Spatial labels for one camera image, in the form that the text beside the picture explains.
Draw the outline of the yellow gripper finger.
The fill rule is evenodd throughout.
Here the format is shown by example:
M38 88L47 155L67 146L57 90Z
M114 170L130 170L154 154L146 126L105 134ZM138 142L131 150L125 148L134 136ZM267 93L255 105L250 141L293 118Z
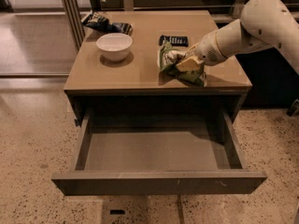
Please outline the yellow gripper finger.
M203 63L204 61L199 59L197 56L191 56L177 63L176 68L180 72L195 71L199 70Z
M194 51L196 49L197 44L194 44L193 46L191 46L188 50L186 50L186 55L192 55L194 54Z

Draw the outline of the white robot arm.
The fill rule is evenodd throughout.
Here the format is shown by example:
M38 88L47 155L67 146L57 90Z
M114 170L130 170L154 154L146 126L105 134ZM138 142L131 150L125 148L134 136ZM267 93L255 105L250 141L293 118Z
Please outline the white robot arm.
M177 64L181 72L214 66L240 53L275 48L299 74L299 24L280 0L249 0L240 18L205 35Z

